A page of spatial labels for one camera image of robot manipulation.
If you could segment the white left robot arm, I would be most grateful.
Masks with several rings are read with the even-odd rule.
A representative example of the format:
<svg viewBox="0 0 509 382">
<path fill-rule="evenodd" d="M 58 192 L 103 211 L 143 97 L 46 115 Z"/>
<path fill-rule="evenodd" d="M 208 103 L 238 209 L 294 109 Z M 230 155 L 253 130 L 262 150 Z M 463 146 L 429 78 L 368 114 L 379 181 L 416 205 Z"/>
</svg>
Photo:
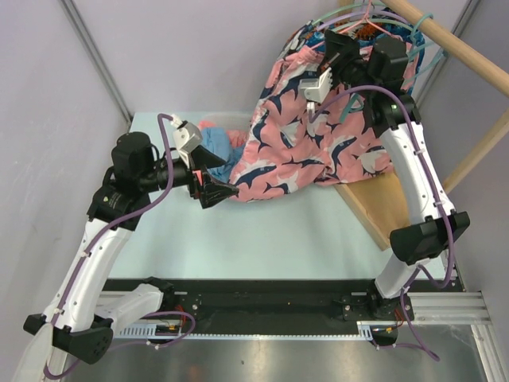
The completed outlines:
<svg viewBox="0 0 509 382">
<path fill-rule="evenodd" d="M 159 154 L 145 133 L 127 133 L 118 139 L 111 151 L 112 165 L 88 209 L 84 237 L 71 269 L 45 310 L 25 320 L 23 329 L 33 339 L 23 356 L 22 371 L 43 369 L 52 349 L 94 364 L 106 353 L 113 336 L 127 326 L 144 317 L 167 318 L 174 312 L 173 285 L 154 277 L 109 306 L 96 306 L 117 256 L 142 214 L 155 206 L 152 192 L 167 195 L 171 188 L 185 186 L 205 209 L 238 192 L 209 173 L 224 161 L 203 147 L 200 131 L 179 127 L 173 140 L 175 145 Z"/>
</svg>

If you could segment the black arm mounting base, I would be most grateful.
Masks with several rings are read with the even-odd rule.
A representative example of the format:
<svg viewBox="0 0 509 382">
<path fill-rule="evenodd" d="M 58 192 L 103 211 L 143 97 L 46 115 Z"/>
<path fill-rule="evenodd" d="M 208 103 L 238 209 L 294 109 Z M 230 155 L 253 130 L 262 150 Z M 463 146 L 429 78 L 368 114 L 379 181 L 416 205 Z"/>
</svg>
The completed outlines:
<svg viewBox="0 0 509 382">
<path fill-rule="evenodd" d="M 186 333 L 195 339 L 370 339 L 385 330 L 395 337 L 403 318 L 417 317 L 419 302 L 463 292 L 454 280 L 439 290 L 416 280 L 405 305 L 372 314 L 367 306 L 369 279 L 218 280 L 162 279 L 169 288 L 157 317 L 135 319 L 117 338 L 171 341 Z"/>
</svg>

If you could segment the pink wire hanger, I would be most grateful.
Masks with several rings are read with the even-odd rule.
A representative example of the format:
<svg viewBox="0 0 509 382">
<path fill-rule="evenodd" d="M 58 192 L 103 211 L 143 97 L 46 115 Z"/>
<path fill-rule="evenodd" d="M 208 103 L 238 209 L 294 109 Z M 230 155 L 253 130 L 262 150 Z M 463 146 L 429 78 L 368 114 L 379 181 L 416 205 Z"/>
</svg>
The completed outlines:
<svg viewBox="0 0 509 382">
<path fill-rule="evenodd" d="M 324 52 L 325 32 L 331 30 L 358 41 L 362 46 L 378 37 L 395 37 L 396 14 L 379 1 L 345 1 L 333 11 L 313 19 L 302 33 L 303 45 Z"/>
</svg>

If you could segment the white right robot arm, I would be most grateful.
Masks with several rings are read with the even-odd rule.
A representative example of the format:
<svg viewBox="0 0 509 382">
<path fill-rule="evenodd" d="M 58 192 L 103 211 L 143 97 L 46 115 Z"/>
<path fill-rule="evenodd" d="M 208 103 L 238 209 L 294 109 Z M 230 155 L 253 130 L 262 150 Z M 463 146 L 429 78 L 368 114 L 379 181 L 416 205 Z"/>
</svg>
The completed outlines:
<svg viewBox="0 0 509 382">
<path fill-rule="evenodd" d="M 345 95 L 364 99 L 364 124 L 382 141 L 402 184 L 410 225 L 390 233 L 393 251 L 382 273 L 367 292 L 367 311 L 385 319 L 397 306 L 425 265 L 447 255 L 445 279 L 434 282 L 447 286 L 455 266 L 455 242 L 470 225 L 466 212 L 458 212 L 444 191 L 429 157 L 421 117 L 413 98 L 403 90 L 409 63 L 406 44 L 393 37 L 380 37 L 367 60 L 360 46 L 349 36 L 324 33 L 322 67 L 332 84 L 344 84 Z"/>
</svg>

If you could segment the pink shark print shorts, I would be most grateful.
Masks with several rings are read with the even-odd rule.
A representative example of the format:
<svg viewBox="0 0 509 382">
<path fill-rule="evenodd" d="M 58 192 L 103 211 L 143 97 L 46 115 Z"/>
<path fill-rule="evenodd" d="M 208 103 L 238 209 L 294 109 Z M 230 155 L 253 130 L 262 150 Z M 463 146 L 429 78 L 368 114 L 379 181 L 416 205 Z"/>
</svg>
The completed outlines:
<svg viewBox="0 0 509 382">
<path fill-rule="evenodd" d="M 274 64 L 259 96 L 249 135 L 229 182 L 250 202 L 274 199 L 316 183 L 347 184 L 390 173 L 390 156 L 360 112 L 341 116 L 347 96 L 309 121 L 300 82 L 313 78 L 322 56 L 308 47 Z"/>
</svg>

